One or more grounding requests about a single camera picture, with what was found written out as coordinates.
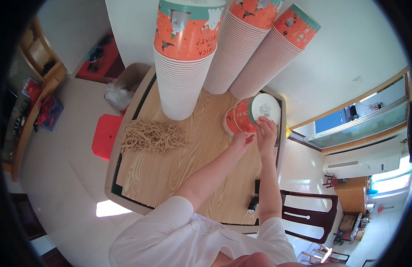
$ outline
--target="wall switch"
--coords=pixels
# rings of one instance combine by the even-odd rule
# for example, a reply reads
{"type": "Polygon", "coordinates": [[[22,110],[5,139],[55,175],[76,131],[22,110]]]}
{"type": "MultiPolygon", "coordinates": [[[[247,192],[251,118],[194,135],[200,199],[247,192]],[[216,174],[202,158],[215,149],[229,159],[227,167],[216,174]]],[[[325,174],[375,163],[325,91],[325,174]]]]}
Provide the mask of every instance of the wall switch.
{"type": "Polygon", "coordinates": [[[353,82],[357,83],[357,85],[361,85],[365,82],[362,76],[357,77],[356,79],[353,80],[353,82]]]}

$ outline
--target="yellow bag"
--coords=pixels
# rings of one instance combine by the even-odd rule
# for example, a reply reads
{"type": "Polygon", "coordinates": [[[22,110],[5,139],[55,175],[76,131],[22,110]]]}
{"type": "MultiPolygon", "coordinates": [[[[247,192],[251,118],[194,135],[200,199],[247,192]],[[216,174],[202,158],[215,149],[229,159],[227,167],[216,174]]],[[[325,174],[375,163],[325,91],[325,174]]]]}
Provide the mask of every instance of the yellow bag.
{"type": "Polygon", "coordinates": [[[288,138],[289,137],[289,135],[291,134],[291,130],[289,130],[289,124],[288,123],[286,123],[286,138],[288,138]]]}

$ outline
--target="plastic stool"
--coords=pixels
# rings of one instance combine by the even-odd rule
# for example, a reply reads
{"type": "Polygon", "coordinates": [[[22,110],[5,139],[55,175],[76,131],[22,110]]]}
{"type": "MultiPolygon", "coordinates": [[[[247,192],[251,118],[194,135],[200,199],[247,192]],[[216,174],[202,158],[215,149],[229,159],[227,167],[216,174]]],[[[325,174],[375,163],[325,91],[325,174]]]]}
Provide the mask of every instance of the plastic stool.
{"type": "Polygon", "coordinates": [[[104,114],[99,118],[92,142],[92,151],[95,156],[109,162],[115,137],[122,120],[123,117],[109,114],[104,114]]]}

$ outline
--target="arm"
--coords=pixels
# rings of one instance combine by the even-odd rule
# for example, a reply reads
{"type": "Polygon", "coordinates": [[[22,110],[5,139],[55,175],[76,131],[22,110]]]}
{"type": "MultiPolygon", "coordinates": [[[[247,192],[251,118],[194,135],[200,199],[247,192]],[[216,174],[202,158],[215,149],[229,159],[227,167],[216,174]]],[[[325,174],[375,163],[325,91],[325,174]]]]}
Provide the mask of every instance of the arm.
{"type": "Polygon", "coordinates": [[[255,127],[262,162],[261,183],[259,184],[259,224],[261,225],[269,218],[282,218],[282,197],[277,177],[276,158],[273,154],[277,139],[276,124],[265,117],[259,117],[255,127]]]}
{"type": "Polygon", "coordinates": [[[246,132],[236,133],[232,144],[216,159],[191,174],[176,190],[174,196],[188,199],[193,205],[194,212],[197,211],[231,173],[253,141],[254,137],[246,137],[246,132]]]}

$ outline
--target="blue panel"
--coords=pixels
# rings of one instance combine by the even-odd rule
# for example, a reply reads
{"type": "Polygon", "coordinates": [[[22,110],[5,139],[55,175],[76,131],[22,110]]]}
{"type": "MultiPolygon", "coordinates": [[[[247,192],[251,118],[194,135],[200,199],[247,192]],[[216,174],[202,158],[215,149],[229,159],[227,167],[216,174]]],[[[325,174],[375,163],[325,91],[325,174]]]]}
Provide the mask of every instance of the blue panel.
{"type": "Polygon", "coordinates": [[[316,120],[316,133],[329,130],[336,126],[340,126],[346,122],[347,120],[345,118],[344,109],[339,110],[335,113],[321,118],[320,120],[316,120]]]}

